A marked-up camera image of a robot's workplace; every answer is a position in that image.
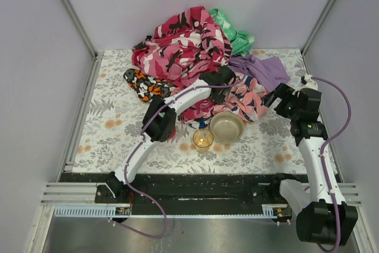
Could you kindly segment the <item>lilac purple cloth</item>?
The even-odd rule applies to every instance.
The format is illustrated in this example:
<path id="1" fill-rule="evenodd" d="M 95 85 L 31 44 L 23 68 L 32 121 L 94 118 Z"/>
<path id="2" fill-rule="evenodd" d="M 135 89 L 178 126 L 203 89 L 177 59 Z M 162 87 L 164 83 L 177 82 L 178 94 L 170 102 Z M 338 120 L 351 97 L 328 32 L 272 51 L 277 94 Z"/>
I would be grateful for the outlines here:
<path id="1" fill-rule="evenodd" d="M 279 57 L 259 59 L 255 55 L 232 56 L 228 66 L 239 72 L 256 78 L 267 92 L 272 92 L 280 83 L 289 83 L 290 77 Z"/>

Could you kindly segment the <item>pink camouflage cloth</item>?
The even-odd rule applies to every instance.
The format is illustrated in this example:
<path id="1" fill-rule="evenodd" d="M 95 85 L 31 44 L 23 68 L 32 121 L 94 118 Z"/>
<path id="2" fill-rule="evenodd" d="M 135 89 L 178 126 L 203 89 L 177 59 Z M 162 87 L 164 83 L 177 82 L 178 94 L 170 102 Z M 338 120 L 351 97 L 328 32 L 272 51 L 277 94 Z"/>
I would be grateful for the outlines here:
<path id="1" fill-rule="evenodd" d="M 201 74 L 216 72 L 232 55 L 232 45 L 204 7 L 192 7 L 155 28 L 132 48 L 131 62 L 144 74 L 165 79 L 176 94 Z"/>

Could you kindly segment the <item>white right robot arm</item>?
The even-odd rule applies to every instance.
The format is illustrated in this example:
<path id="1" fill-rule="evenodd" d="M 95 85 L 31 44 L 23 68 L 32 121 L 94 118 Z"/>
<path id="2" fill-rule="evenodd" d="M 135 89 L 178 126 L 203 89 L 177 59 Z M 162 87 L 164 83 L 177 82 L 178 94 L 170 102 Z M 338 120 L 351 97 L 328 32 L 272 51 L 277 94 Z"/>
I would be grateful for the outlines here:
<path id="1" fill-rule="evenodd" d="M 279 194 L 287 201 L 296 219 L 299 240 L 317 244 L 324 252 L 335 252 L 344 246 L 358 220 L 358 212 L 349 206 L 336 181 L 326 147 L 330 142 L 324 124 L 319 120 L 322 94 L 315 82 L 300 89 L 279 84 L 263 97 L 277 115 L 289 119 L 307 171 L 309 189 L 294 179 L 284 179 Z"/>

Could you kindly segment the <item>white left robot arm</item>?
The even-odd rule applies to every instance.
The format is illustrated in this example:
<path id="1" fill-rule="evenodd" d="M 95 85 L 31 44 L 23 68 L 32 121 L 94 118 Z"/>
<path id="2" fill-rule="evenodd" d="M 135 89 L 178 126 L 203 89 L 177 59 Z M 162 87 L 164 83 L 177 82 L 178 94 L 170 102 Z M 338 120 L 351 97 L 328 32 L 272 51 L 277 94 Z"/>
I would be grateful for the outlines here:
<path id="1" fill-rule="evenodd" d="M 112 196 L 117 198 L 123 187 L 133 182 L 151 151 L 172 136 L 180 114 L 205 99 L 221 104 L 231 87 L 237 84 L 235 73 L 229 67 L 223 66 L 217 72 L 202 73 L 193 84 L 173 96 L 153 97 L 143 117 L 142 130 L 134 148 L 105 180 Z"/>

